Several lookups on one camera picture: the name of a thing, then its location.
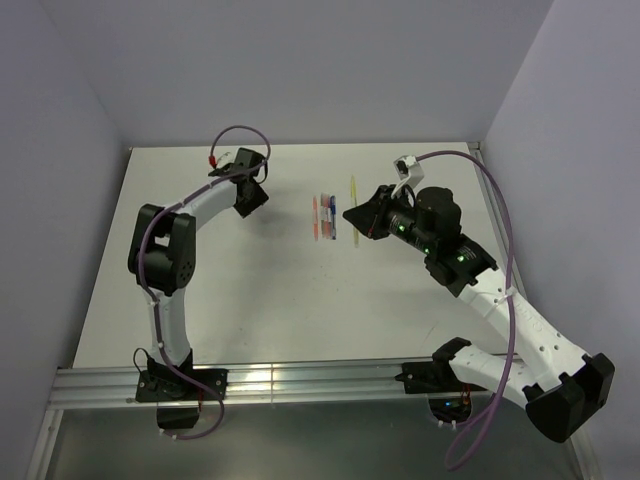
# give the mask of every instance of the gray wall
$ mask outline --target gray wall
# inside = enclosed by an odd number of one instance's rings
[[[607,478],[638,478],[640,3],[556,0],[486,139],[527,292],[617,367],[589,424]]]
[[[0,465],[14,479],[82,324],[125,157],[35,1],[0,2],[0,59]]]
[[[42,3],[140,146],[481,140],[551,0]]]

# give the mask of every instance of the table surface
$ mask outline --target table surface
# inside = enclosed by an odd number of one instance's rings
[[[420,252],[391,237],[361,237],[355,248],[352,227],[341,217],[350,206],[352,174],[362,202],[379,185],[397,183],[396,158],[443,149],[469,151],[464,143],[275,145],[264,184],[270,200],[246,219],[224,211],[198,232],[185,300],[194,361],[428,356],[456,336],[503,353],[504,341],[429,276]],[[130,366],[133,350],[149,347],[148,306],[127,270],[137,212],[204,184],[207,157],[207,147],[133,150],[74,367]],[[420,187],[452,189],[463,231],[502,264],[493,212],[473,165],[446,156],[423,168]],[[337,199],[335,241],[313,237],[312,198],[321,192]]]

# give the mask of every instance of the orange pen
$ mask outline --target orange pen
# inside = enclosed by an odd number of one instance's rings
[[[318,199],[313,197],[313,238],[318,241]]]

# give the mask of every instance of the white tabletop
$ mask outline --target white tabletop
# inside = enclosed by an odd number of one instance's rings
[[[220,147],[235,152],[237,147]],[[258,363],[427,356],[461,336],[492,352],[504,341],[425,270],[423,255],[398,239],[353,242],[341,213],[378,185],[397,183],[393,160],[464,143],[276,145],[270,200],[246,219],[230,209],[197,237],[187,288],[187,332],[196,363]],[[120,193],[74,366],[132,365],[149,347],[147,304],[127,255],[139,208],[169,204],[210,180],[207,147],[137,148]],[[423,162],[419,188],[448,187],[463,231],[502,264],[473,165],[458,157]],[[312,198],[337,199],[337,240],[315,241]]]

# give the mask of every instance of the white arm segment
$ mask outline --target white arm segment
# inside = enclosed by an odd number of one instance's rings
[[[236,185],[230,181],[219,183],[215,187],[207,190],[195,200],[185,205],[176,213],[188,213],[196,218],[196,231],[205,225],[217,214],[233,207],[236,202]],[[160,308],[160,328],[164,348],[171,362],[180,365],[189,356],[191,345],[187,339],[184,315],[184,294],[185,288],[176,290],[173,295],[167,296],[159,290],[153,290],[159,300]],[[144,293],[145,300],[150,303],[151,298]],[[149,354],[158,363],[164,365],[165,362],[158,349],[156,339],[156,326],[153,316],[153,307],[149,307],[151,318],[151,351]]]
[[[160,328],[162,340],[167,355],[173,365],[180,365],[189,356],[191,345],[187,339],[187,331],[184,323],[184,292],[186,289],[176,290],[172,296],[168,297],[159,290],[153,290],[158,297],[158,307],[160,309]],[[143,291],[144,298],[151,302],[151,297]],[[165,362],[160,355],[158,341],[156,340],[156,323],[153,316],[153,307],[149,307],[149,320],[151,321],[151,351],[149,355],[158,363],[164,365]]]
[[[504,296],[504,273],[500,269],[489,269],[476,279],[478,283],[467,285],[458,298],[470,305],[508,340],[509,308]],[[561,384],[558,377],[562,373],[573,375],[584,366],[582,356],[587,352],[561,335],[517,291],[513,292],[513,301],[516,310],[516,352],[531,369],[533,383],[538,383],[547,391]]]
[[[495,357],[471,345],[457,352],[449,365],[456,378],[461,382],[472,383],[486,388],[490,392],[495,392],[502,377],[504,363],[502,358]],[[514,362],[504,390],[504,398],[524,408],[527,405],[527,398],[522,389],[534,383],[536,381],[531,369],[522,362]]]

